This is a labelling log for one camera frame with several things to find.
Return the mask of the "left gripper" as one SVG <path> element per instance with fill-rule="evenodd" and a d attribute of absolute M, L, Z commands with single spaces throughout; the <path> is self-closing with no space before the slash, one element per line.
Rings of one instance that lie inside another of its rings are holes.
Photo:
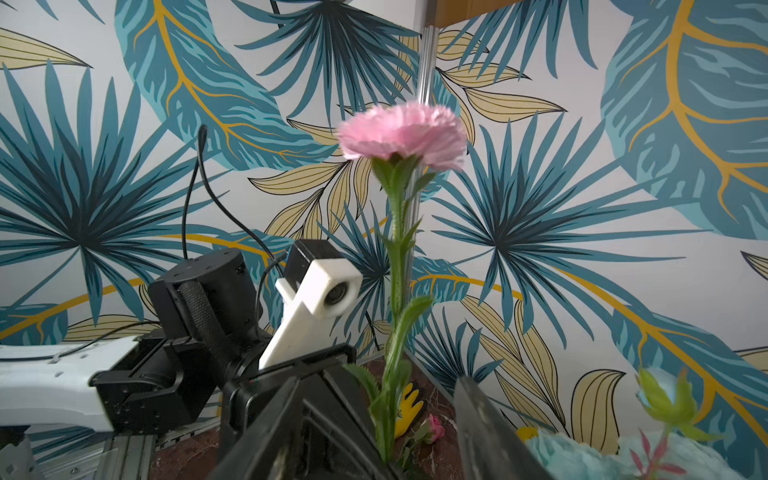
<path fill-rule="evenodd" d="M 273 403 L 291 403 L 301 383 L 319 377 L 323 370 L 357 360 L 356 348 L 339 344 L 256 370 L 247 367 L 240 376 L 223 386 L 223 410 L 220 424 L 218 461 L 223 462 L 235 449 L 246 431 Z"/>

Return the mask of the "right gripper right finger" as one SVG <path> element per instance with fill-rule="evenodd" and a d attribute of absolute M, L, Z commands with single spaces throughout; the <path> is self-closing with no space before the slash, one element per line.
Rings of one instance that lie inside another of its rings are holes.
<path fill-rule="evenodd" d="M 553 479 L 472 378 L 457 381 L 454 407 L 466 479 Z"/>

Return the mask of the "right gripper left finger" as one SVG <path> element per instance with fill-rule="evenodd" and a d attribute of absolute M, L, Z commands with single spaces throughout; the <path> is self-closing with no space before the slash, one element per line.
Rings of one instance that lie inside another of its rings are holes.
<path fill-rule="evenodd" d="M 393 479 L 381 460 L 359 383 L 342 365 L 301 383 L 292 402 L 270 404 L 210 473 L 212 479 Z"/>

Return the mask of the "magenta rose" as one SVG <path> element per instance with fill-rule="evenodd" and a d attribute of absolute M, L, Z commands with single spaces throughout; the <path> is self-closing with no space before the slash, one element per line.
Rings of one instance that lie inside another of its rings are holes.
<path fill-rule="evenodd" d="M 445 428 L 440 420 L 435 415 L 429 414 L 405 441 L 399 457 L 400 467 L 404 470 L 408 469 L 422 446 L 431 445 L 444 435 Z"/>

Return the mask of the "pink carnation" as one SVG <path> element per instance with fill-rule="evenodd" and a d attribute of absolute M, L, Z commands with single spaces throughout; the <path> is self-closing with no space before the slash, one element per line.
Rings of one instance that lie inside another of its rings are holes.
<path fill-rule="evenodd" d="M 430 295 L 406 298 L 407 258 L 420 222 L 406 224 L 409 209 L 442 171 L 463 165 L 467 137 L 458 115 L 443 105 L 408 102 L 374 107 L 343 121 L 336 138 L 348 160 L 369 159 L 390 205 L 391 231 L 381 238 L 390 260 L 393 325 L 385 349 L 385 369 L 377 382 L 365 368 L 347 365 L 364 387 L 375 428 L 375 445 L 385 463 L 394 460 L 397 413 L 412 365 L 403 358 L 416 321 L 433 304 Z"/>

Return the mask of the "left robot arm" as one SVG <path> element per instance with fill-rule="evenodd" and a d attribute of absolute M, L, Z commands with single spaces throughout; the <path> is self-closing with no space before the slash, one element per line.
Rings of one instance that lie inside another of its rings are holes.
<path fill-rule="evenodd" d="M 352 346 L 327 336 L 357 297 L 361 273 L 325 240 L 298 240 L 276 287 L 283 317 L 258 325 L 260 297 L 242 253 L 185 260 L 154 281 L 157 329 L 70 349 L 1 350 L 1 424 L 159 435 L 194 422 L 223 394 L 216 479 L 357 479 L 381 475 Z"/>

